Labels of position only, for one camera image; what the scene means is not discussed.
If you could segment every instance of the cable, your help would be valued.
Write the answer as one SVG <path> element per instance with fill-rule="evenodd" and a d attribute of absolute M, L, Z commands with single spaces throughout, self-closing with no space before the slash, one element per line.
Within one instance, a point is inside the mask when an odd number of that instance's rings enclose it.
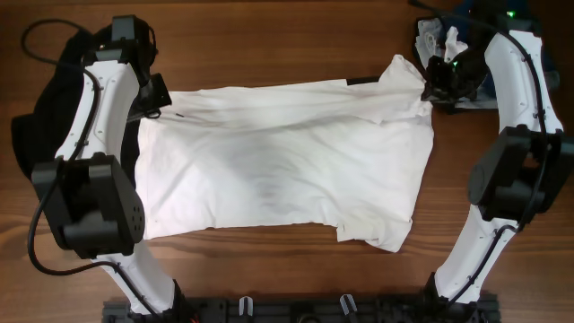
<path fill-rule="evenodd" d="M 480 21 L 477 21 L 473 18 L 465 17 L 465 16 L 460 15 L 460 14 L 456 14 L 456 13 L 452 13 L 452 12 L 448 12 L 448 11 L 443 11 L 443 10 L 437 9 L 435 7 L 423 4 L 418 0 L 409 0 L 409 4 L 416 6 L 416 7 L 419 7 L 419 8 L 422 8 L 422 9 L 430 10 L 435 15 L 437 15 L 438 17 L 450 16 L 450 17 L 457 18 L 457 19 L 464 21 L 464 22 L 472 23 L 478 27 L 482 27 L 482 28 L 488 29 L 490 31 L 494 31 L 495 33 L 499 33 L 500 35 L 504 36 L 514 46 L 516 46 L 518 48 L 518 51 L 520 52 L 520 54 L 524 58 L 524 61 L 528 65 L 528 69 L 530 70 L 530 74 L 532 75 L 532 79 L 534 81 L 535 93 L 536 93 L 536 109 L 538 111 L 538 113 L 536 114 L 536 117 L 538 118 L 538 123 L 540 124 L 540 133 L 542 134 L 541 137 L 542 137 L 543 149 L 542 149 L 542 156 L 541 156 L 541 162 L 540 162 L 540 169 L 538 171 L 538 176 L 536 177 L 536 181 L 535 181 L 535 184 L 533 186 L 532 194 L 530 196 L 530 199 L 528 200 L 528 203 L 526 204 L 526 208 L 524 209 L 524 211 L 522 213 L 522 216 L 520 218 L 520 222 L 518 223 L 518 226 L 515 228 L 514 226 L 511 226 L 511 225 L 504 225 L 499 230 L 497 230 L 496 236 L 494 237 L 494 240 L 492 241 L 492 244 L 489 247 L 488 251 L 484 255 L 484 258 L 481 261 L 480 265 L 478 266 L 478 268 L 476 268 L 476 271 L 474 271 L 474 274 L 470 277 L 470 279 L 465 284 L 465 286 L 463 286 L 463 288 L 461 288 L 461 290 L 458 291 L 458 293 L 448 301 L 448 303 L 446 304 L 446 306 L 444 308 L 444 310 L 447 310 L 450 306 L 452 306 L 452 304 L 454 304 L 468 290 L 468 288 L 470 286 L 472 286 L 474 284 L 476 277 L 478 277 L 478 275 L 482 272 L 482 270 L 484 269 L 484 266 L 486 265 L 489 258 L 491 257 L 492 252 L 494 251 L 494 248 L 496 247 L 497 243 L 500 240 L 500 237 L 502 236 L 502 233 L 504 233 L 505 230 L 511 230 L 513 232 L 521 232 L 522 230 L 524 230 L 524 227 L 526 225 L 526 221 L 529 218 L 529 214 L 534 212 L 533 208 L 534 208 L 534 204 L 535 204 L 535 198 L 536 198 L 536 195 L 538 194 L 538 190 L 540 189 L 540 185 L 542 184 L 542 180 L 544 178 L 544 172 L 546 171 L 546 160 L 548 159 L 548 152 L 547 152 L 548 134 L 546 132 L 546 123 L 544 122 L 544 104 L 543 104 L 543 99 L 542 99 L 542 89 L 540 87 L 540 80 L 538 78 L 538 73 L 536 72 L 535 65 L 532 61 L 532 58 L 530 57 L 528 52 L 525 50 L 525 48 L 514 37 L 512 37 L 506 31 L 499 29 L 499 28 L 496 28 L 496 27 L 494 27 L 488 23 L 480 22 Z"/>
<path fill-rule="evenodd" d="M 129 277 L 126 275 L 126 273 L 124 272 L 124 270 L 121 268 L 121 266 L 119 264 L 116 264 L 116 263 L 113 263 L 110 261 L 99 261 L 99 262 L 91 263 L 88 265 L 79 266 L 79 267 L 73 268 L 73 269 L 54 270 L 54 269 L 49 269 L 49 268 L 46 268 L 45 266 L 43 266 L 39 262 L 38 258 L 36 257 L 36 251 L 34 250 L 34 239 L 36 237 L 36 228 L 38 227 L 39 218 L 42 214 L 42 211 L 46 207 L 46 204 L 48 203 L 49 199 L 51 198 L 52 194 L 56 190 L 58 182 L 67 173 L 67 168 L 69 167 L 70 163 L 78 157 L 78 155 L 82 151 L 83 147 L 85 146 L 86 138 L 88 136 L 88 133 L 90 132 L 91 124 L 93 123 L 93 120 L 96 116 L 96 112 L 98 110 L 98 105 L 100 103 L 100 84 L 98 83 L 98 79 L 90 71 L 86 70 L 85 68 L 79 67 L 77 65 L 68 64 L 65 62 L 58 62 L 54 59 L 49 59 L 46 57 L 38 56 L 28 49 L 28 45 L 26 44 L 26 39 L 28 38 L 28 35 L 30 34 L 30 32 L 33 31 L 35 28 L 39 27 L 40 25 L 50 24 L 50 23 L 67 24 L 69 26 L 75 27 L 79 31 L 83 31 L 83 32 L 86 32 L 86 33 L 91 35 L 91 33 L 89 31 L 87 31 L 84 27 L 82 27 L 82 26 L 80 26 L 74 22 L 69 22 L 69 21 L 62 20 L 62 19 L 39 20 L 39 21 L 36 21 L 33 24 L 31 24 L 30 26 L 28 26 L 28 28 L 22 34 L 21 47 L 22 47 L 23 52 L 26 55 L 28 55 L 29 57 L 36 59 L 40 62 L 55 65 L 55 66 L 62 66 L 62 67 L 69 68 L 71 70 L 75 70 L 75 71 L 78 71 L 80 73 L 88 75 L 88 77 L 93 82 L 93 84 L 92 84 L 93 101 L 91 103 L 90 113 L 88 114 L 88 117 L 86 118 L 86 122 L 83 126 L 83 130 L 82 130 L 82 133 L 80 134 L 80 138 L 78 140 L 78 143 L 77 143 L 76 147 L 74 148 L 74 151 L 70 155 L 70 158 L 68 159 L 68 163 L 66 164 L 66 166 L 62 170 L 58 170 L 58 172 L 56 174 L 56 178 L 50 184 L 50 187 L 48 188 L 48 191 L 46 192 L 46 194 L 44 194 L 44 196 L 40 199 L 38 207 L 36 208 L 36 211 L 34 212 L 34 215 L 32 216 L 32 220 L 30 222 L 30 229 L 28 231 L 28 256 L 30 258 L 30 262 L 40 272 L 47 274 L 47 275 L 56 275 L 56 276 L 74 275 L 77 273 L 81 273 L 82 271 L 86 271 L 88 269 L 95 268 L 97 266 L 109 266 L 112 269 L 114 269 L 114 271 L 116 271 L 116 273 L 122 278 L 124 283 L 126 283 L 127 288 L 129 288 L 129 290 L 134 294 L 135 298 L 139 302 L 142 303 L 142 305 L 145 307 L 145 309 L 148 310 L 152 314 L 152 316 L 155 317 L 156 319 L 161 319 L 159 314 L 157 314 L 153 310 L 152 306 L 150 306 L 150 304 L 145 300 L 145 298 L 142 296 L 142 294 L 140 294 L 137 291 L 137 289 L 135 288 L 135 286 L 130 281 Z"/>

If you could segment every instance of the black cloth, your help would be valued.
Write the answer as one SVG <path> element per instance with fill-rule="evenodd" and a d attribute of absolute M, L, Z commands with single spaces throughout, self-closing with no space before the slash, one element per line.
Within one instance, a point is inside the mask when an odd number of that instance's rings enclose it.
<path fill-rule="evenodd" d="M 107 27 L 94 35 L 78 31 L 65 45 L 60 62 L 82 66 L 83 55 L 93 47 L 111 39 Z M 74 122 L 83 91 L 83 74 L 57 66 L 54 76 L 41 93 L 31 114 L 12 120 L 12 147 L 24 175 L 31 179 L 34 165 L 54 160 Z M 126 125 L 119 156 L 122 168 L 135 187 L 134 167 L 139 156 L 137 133 L 139 121 Z"/>

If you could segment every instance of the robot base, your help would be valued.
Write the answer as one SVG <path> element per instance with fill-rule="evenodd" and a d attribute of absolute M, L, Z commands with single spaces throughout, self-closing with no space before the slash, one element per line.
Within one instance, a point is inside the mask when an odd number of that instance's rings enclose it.
<path fill-rule="evenodd" d="M 253 316 L 239 315 L 239 300 L 187 298 L 196 309 L 201 323 L 450 323 L 425 315 L 417 310 L 420 294 L 384 295 L 358 299 L 354 317 L 345 316 L 336 298 L 317 300 L 257 301 Z M 133 323 L 128 302 L 104 302 L 102 323 Z M 144 322 L 154 322 L 151 317 Z M 476 303 L 473 315 L 463 322 L 500 323 L 499 303 L 496 295 L 485 294 Z"/>

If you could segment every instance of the wood grain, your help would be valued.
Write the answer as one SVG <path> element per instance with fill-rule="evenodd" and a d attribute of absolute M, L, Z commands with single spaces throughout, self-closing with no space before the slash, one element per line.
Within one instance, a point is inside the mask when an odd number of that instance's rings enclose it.
<path fill-rule="evenodd" d="M 442 2 L 449 7 L 456 1 Z M 19 50 L 30 22 L 60 17 L 90 30 L 113 15 L 134 13 L 157 34 L 153 69 L 173 91 L 228 85 L 263 86 L 380 74 L 394 54 L 412 59 L 415 17 L 427 13 L 406 1 L 181 1 L 117 4 L 91 0 L 27 0 L 0 4 L 0 322 L 97 322 L 101 303 L 121 291 L 101 270 L 72 277 L 45 276 L 26 256 L 25 236 L 37 204 L 20 173 L 10 138 L 12 117 L 29 113 L 53 73 Z M 574 65 L 569 10 L 533 3 L 544 41 L 561 72 L 553 103 L 567 128 Z M 72 31 L 47 27 L 30 40 L 56 57 Z M 360 241 L 336 242 L 335 229 L 320 225 L 219 229 L 151 241 L 152 251 L 189 296 L 250 294 L 263 297 L 372 295 L 415 292 L 445 260 L 468 212 L 466 182 L 475 161 L 496 138 L 494 113 L 447 116 L 433 112 L 435 141 L 401 251 L 390 254 Z M 484 288 L 500 296 L 505 322 L 564 322 L 574 315 L 574 181 L 552 210 L 511 241 Z M 42 220 L 37 252 L 47 266 L 78 266 L 60 250 Z"/>

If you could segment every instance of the white t-shirt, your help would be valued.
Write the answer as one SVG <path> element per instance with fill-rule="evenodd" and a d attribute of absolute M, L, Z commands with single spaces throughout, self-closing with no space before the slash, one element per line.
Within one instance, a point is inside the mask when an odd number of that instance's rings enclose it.
<path fill-rule="evenodd" d="M 378 83 L 172 92 L 138 135 L 144 237 L 323 223 L 398 251 L 432 148 L 423 89 L 395 56 Z"/>

